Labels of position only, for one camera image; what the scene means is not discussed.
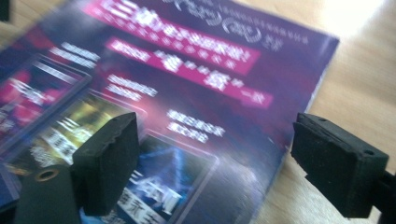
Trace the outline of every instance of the wood grain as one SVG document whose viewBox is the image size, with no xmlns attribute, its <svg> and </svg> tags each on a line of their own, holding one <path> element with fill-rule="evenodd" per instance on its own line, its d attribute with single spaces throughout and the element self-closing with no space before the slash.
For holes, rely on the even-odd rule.
<svg viewBox="0 0 396 224">
<path fill-rule="evenodd" d="M 21 35 L 63 0 L 14 0 L 12 23 L 0 22 L 0 48 Z M 237 0 L 310 28 L 341 43 L 310 113 L 342 126 L 390 155 L 396 171 L 396 1 Z M 376 223 L 343 218 L 305 179 L 288 155 L 258 212 L 257 223 Z"/>
</svg>

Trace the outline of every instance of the wooden table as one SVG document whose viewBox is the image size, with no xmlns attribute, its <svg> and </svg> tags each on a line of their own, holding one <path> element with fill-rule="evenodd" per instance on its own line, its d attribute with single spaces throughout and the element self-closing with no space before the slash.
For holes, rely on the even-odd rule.
<svg viewBox="0 0 396 224">
<path fill-rule="evenodd" d="M 63 0 L 14 0 L 11 24 L 0 23 L 0 47 Z M 339 36 L 341 43 L 310 113 L 342 126 L 390 155 L 396 171 L 396 0 L 238 0 Z M 343 218 L 286 158 L 257 223 L 376 223 Z"/>
</svg>

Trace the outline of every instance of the book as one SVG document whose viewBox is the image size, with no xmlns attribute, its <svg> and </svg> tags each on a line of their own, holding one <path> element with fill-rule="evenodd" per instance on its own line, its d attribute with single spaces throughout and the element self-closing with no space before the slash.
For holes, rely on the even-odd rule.
<svg viewBox="0 0 396 224">
<path fill-rule="evenodd" d="M 231 1 L 66 1 L 0 52 L 0 203 L 18 198 L 25 175 L 72 164 L 107 120 L 135 112 L 138 166 L 114 210 L 81 210 L 84 223 L 249 223 L 338 42 Z M 63 94 L 47 93 L 47 78 L 12 84 L 39 60 L 39 77 L 78 82 Z M 50 99 L 53 109 L 40 107 Z M 28 121 L 4 109 L 17 101 Z"/>
</svg>

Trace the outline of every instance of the pink banner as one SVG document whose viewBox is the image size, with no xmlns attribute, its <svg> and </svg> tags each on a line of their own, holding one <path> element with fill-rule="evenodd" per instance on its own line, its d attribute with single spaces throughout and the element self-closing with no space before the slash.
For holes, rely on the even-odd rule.
<svg viewBox="0 0 396 224">
<path fill-rule="evenodd" d="M 216 70 L 210 71 L 207 67 L 193 62 L 183 62 L 177 56 L 165 54 L 160 50 L 150 52 L 116 37 L 107 41 L 106 47 L 127 58 L 146 63 L 210 90 L 238 99 L 246 106 L 267 108 L 273 101 L 271 94 L 247 88 L 239 79 L 231 78 Z"/>
<path fill-rule="evenodd" d="M 245 76 L 260 52 L 161 19 L 127 0 L 97 0 L 85 13 L 158 46 L 212 63 Z"/>
</svg>

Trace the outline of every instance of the bolt hole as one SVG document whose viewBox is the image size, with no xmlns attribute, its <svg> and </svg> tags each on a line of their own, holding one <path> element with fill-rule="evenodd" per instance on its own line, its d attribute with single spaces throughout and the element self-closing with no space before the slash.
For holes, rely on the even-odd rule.
<svg viewBox="0 0 396 224">
<path fill-rule="evenodd" d="M 55 169 L 45 170 L 36 175 L 35 180 L 39 182 L 47 181 L 57 176 L 58 174 L 59 171 Z"/>
<path fill-rule="evenodd" d="M 374 152 L 372 152 L 370 150 L 365 150 L 364 153 L 367 154 L 367 155 L 370 155 L 370 156 L 374 155 Z"/>
</svg>

